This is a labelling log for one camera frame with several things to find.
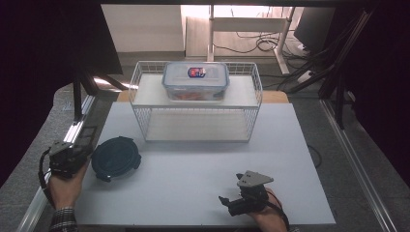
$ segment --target wire basket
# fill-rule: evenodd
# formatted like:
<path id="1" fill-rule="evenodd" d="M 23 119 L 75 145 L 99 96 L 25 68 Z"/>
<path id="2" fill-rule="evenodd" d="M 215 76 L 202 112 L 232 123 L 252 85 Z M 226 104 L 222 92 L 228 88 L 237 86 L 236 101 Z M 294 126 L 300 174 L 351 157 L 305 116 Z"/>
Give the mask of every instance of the wire basket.
<path id="1" fill-rule="evenodd" d="M 262 103 L 254 63 L 225 63 L 230 84 L 223 101 L 171 101 L 161 81 L 166 61 L 140 61 L 129 98 L 146 141 L 248 142 Z"/>

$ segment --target white board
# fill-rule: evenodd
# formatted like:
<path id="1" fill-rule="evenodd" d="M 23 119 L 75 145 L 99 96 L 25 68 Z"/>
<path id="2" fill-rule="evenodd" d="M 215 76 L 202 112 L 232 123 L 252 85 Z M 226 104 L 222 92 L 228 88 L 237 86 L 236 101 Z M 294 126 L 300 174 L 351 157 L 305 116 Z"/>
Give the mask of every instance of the white board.
<path id="1" fill-rule="evenodd" d="M 239 198 L 236 173 L 256 171 L 291 224 L 335 223 L 292 104 L 262 104 L 249 143 L 145 143 L 129 103 L 112 105 L 99 144 L 125 136 L 142 156 L 128 177 L 105 183 L 90 166 L 76 203 L 80 224 L 124 226 L 253 225 L 232 217 L 218 196 Z"/>

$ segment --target plastic food container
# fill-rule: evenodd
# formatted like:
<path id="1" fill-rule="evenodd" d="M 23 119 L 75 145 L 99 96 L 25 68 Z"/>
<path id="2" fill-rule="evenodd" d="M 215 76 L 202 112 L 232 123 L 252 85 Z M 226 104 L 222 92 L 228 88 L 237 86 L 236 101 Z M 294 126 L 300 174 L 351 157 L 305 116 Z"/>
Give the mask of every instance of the plastic food container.
<path id="1" fill-rule="evenodd" d="M 217 62 L 169 62 L 162 85 L 172 101 L 221 101 L 229 85 L 229 71 Z"/>

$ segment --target round dark lid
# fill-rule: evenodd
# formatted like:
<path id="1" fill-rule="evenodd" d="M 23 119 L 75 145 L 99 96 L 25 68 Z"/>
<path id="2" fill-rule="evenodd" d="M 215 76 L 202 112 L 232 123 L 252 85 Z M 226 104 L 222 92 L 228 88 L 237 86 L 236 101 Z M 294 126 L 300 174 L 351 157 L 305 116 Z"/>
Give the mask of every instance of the round dark lid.
<path id="1" fill-rule="evenodd" d="M 91 164 L 97 178 L 110 182 L 112 177 L 126 174 L 141 164 L 141 155 L 131 138 L 116 137 L 99 145 L 92 155 Z"/>

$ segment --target metal rail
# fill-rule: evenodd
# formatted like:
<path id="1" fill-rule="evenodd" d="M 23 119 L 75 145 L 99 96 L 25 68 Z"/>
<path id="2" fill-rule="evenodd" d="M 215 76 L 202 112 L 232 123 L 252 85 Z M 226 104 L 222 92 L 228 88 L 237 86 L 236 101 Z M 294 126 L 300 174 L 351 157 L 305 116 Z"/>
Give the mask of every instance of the metal rail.
<path id="1" fill-rule="evenodd" d="M 349 160 L 350 165 L 352 166 L 352 169 L 359 181 L 359 184 L 361 185 L 363 192 L 365 193 L 365 196 L 370 204 L 370 207 L 376 215 L 376 218 L 379 221 L 383 231 L 397 231 L 383 200 L 381 199 L 373 183 L 367 176 L 365 168 L 363 167 L 358 154 L 350 143 L 349 138 L 347 137 L 345 131 L 341 130 L 337 125 L 337 121 L 333 116 L 335 115 L 335 112 L 333 111 L 330 102 L 321 100 L 320 103 L 325 110 L 326 116 L 328 117 L 329 122 L 333 130 L 335 131 L 337 139 L 340 142 L 340 145 L 347 159 Z"/>
<path id="2" fill-rule="evenodd" d="M 76 124 L 72 124 L 70 126 L 69 131 L 67 132 L 66 137 L 64 138 L 64 141 L 75 143 L 84 125 L 84 121 L 88 113 L 90 112 L 94 99 L 95 97 L 92 97 L 92 96 L 87 96 L 85 98 L 84 103 L 82 104 L 82 116 Z M 45 176 L 45 178 L 48 180 L 49 176 L 50 175 L 48 173 Z M 24 231 L 24 232 L 34 231 L 34 229 L 36 228 L 37 222 L 39 221 L 40 216 L 42 215 L 42 212 L 44 210 L 46 203 L 47 203 L 47 199 L 45 198 L 45 195 L 43 194 L 43 190 L 42 188 L 39 188 L 33 200 L 31 201 L 16 231 Z"/>

